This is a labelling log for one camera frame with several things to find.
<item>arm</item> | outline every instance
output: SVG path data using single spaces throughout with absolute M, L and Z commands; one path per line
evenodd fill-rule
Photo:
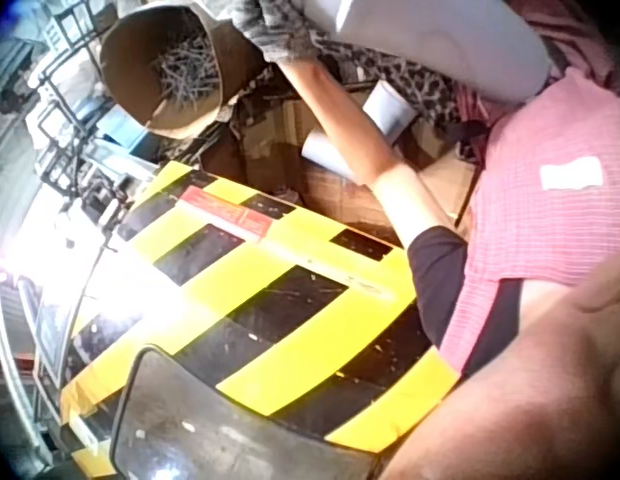
M 303 15 L 290 0 L 235 0 L 235 27 L 279 64 L 350 169 L 383 206 L 403 245 L 449 219 L 376 125 L 332 78 L 312 44 Z
M 371 188 L 404 247 L 430 227 L 451 228 L 416 172 L 394 154 L 377 126 L 321 63 L 297 60 L 279 66 L 350 169 Z
M 617 455 L 620 255 L 452 392 L 381 480 L 607 478 Z

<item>black sleeve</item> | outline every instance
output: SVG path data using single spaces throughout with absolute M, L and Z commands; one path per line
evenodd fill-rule
M 464 281 L 468 243 L 446 227 L 432 227 L 408 247 L 421 323 L 441 346 Z M 501 353 L 519 330 L 522 279 L 504 279 L 464 373 L 471 375 Z
M 461 292 L 468 243 L 446 227 L 432 227 L 408 247 L 423 329 L 441 346 Z

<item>metal railing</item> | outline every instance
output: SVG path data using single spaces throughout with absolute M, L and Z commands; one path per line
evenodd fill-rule
M 12 403 L 17 412 L 17 417 L 26 433 L 26 436 L 32 445 L 37 456 L 47 465 L 52 465 L 53 458 L 50 449 L 44 441 L 39 428 L 34 419 L 34 411 L 28 395 L 23 387 L 19 369 L 17 368 L 10 341 L 8 339 L 8 331 L 6 329 L 5 318 L 1 306 L 1 284 L 0 284 L 0 363 L 3 378 L 6 382 L 8 392 L 12 398 Z

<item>white label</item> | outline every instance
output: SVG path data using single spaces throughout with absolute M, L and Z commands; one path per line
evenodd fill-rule
M 580 157 L 564 165 L 543 165 L 539 169 L 544 190 L 581 190 L 603 185 L 603 169 L 597 157 Z
M 85 445 L 85 447 L 90 450 L 93 455 L 98 455 L 99 453 L 99 440 L 94 436 L 94 433 L 90 431 L 86 422 L 83 421 L 81 416 L 75 412 L 74 410 L 70 410 L 70 419 L 68 421 L 68 425 L 77 436 L 77 438 Z

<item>leopard print fabric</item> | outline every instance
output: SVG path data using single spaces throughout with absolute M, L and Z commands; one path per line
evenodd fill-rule
M 461 122 L 455 82 L 451 78 L 405 58 L 330 40 L 323 32 L 312 30 L 311 37 L 323 55 L 337 61 L 350 61 L 363 70 L 367 78 L 388 82 L 419 117 L 439 131 Z

